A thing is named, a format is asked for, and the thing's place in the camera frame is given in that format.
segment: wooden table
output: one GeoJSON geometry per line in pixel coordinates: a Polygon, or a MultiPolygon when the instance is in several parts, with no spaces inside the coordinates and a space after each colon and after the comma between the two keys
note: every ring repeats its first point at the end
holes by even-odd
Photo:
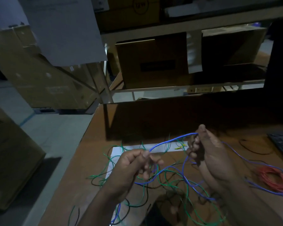
{"type": "MultiPolygon", "coordinates": [[[[77,207],[80,207],[80,216],[82,216],[99,190],[85,178],[99,174],[103,170],[108,161],[103,152],[107,153],[110,149],[109,145],[120,145],[121,141],[123,145],[137,144],[141,140],[145,144],[159,143],[168,138],[169,133],[171,138],[176,137],[193,132],[199,124],[204,123],[209,130],[245,158],[263,160],[283,168],[283,157],[266,136],[268,132],[283,130],[283,125],[270,110],[263,106],[263,98],[262,89],[254,89],[100,105],[39,225],[67,225],[74,205],[76,208],[72,214],[70,226],[75,224],[78,216],[77,207]],[[239,144],[240,139],[247,140],[243,144],[253,151],[261,153],[272,151],[272,154],[262,156],[249,152],[239,144]]],[[[250,170],[254,166],[246,164],[232,150],[227,149],[241,176],[247,176],[259,182],[250,170]]],[[[167,166],[183,159],[184,152],[168,152],[162,158],[167,166]]],[[[190,164],[185,167],[185,176],[196,182],[202,179],[197,167],[190,164]]],[[[156,180],[150,186],[157,185],[156,180]]],[[[255,189],[254,192],[283,217],[283,197],[255,189]]],[[[124,225],[140,225],[149,205],[153,205],[157,199],[163,200],[165,195],[166,190],[162,187],[149,189],[147,204],[140,208],[131,208],[123,221],[124,225]]],[[[127,198],[130,204],[134,205],[140,201],[141,197],[142,187],[134,185],[127,198]]],[[[216,212],[208,202],[201,203],[203,200],[199,201],[198,196],[192,191],[190,198],[194,208],[204,220],[213,222],[217,219],[216,212]]],[[[178,196],[174,197],[173,201],[174,205],[179,204],[178,196]]],[[[188,225],[194,224],[184,213],[183,205],[178,210],[180,221],[178,223],[176,214],[172,214],[170,210],[170,203],[168,201],[160,203],[163,203],[161,205],[163,216],[172,225],[182,225],[186,222],[188,225]]],[[[120,216],[124,216],[127,211],[128,208],[123,205],[120,216]]],[[[188,211],[195,218],[192,208],[188,211]]]]}

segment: circular logo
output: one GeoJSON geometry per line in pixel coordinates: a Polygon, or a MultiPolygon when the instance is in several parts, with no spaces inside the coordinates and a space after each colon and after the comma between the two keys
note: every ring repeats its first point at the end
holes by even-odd
{"type": "Polygon", "coordinates": [[[148,0],[133,0],[133,9],[134,11],[139,14],[145,14],[149,8],[149,1],[148,0]]]}

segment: floor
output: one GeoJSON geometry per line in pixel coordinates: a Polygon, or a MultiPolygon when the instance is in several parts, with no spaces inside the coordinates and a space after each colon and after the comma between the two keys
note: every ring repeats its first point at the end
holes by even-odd
{"type": "MultiPolygon", "coordinates": [[[[260,50],[270,54],[271,48],[272,41],[266,40],[260,50]]],[[[258,87],[263,87],[263,84],[245,85],[243,89],[258,87]]],[[[183,93],[183,90],[142,91],[135,92],[135,98],[174,97],[182,96],[183,93]]],[[[124,102],[133,99],[132,94],[126,92],[114,94],[113,100],[124,102]]],[[[46,152],[46,158],[61,157],[38,199],[31,209],[27,210],[27,216],[21,224],[15,224],[12,217],[6,217],[4,214],[0,216],[0,226],[37,226],[93,115],[35,115],[8,81],[0,82],[0,107],[46,152]]],[[[17,215],[19,209],[12,211],[13,215],[17,215]]]]}

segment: hand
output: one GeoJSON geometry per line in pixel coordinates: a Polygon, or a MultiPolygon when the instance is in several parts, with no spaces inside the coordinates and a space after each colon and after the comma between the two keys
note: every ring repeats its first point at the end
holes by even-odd
{"type": "Polygon", "coordinates": [[[122,153],[102,189],[117,203],[121,203],[129,193],[139,171],[144,180],[150,177],[150,165],[163,165],[160,156],[149,151],[134,149],[122,153]]]}
{"type": "Polygon", "coordinates": [[[195,159],[205,182],[221,194],[239,175],[221,141],[203,124],[196,132],[198,135],[188,141],[188,154],[195,159]]]}

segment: forearm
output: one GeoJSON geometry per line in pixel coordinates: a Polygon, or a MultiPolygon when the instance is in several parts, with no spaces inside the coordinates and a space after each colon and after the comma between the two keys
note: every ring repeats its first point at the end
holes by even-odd
{"type": "Polygon", "coordinates": [[[240,226],[283,226],[283,219],[240,178],[231,182],[221,196],[240,226]]]}
{"type": "Polygon", "coordinates": [[[105,190],[100,190],[85,211],[78,226],[108,226],[117,202],[105,190]]]}

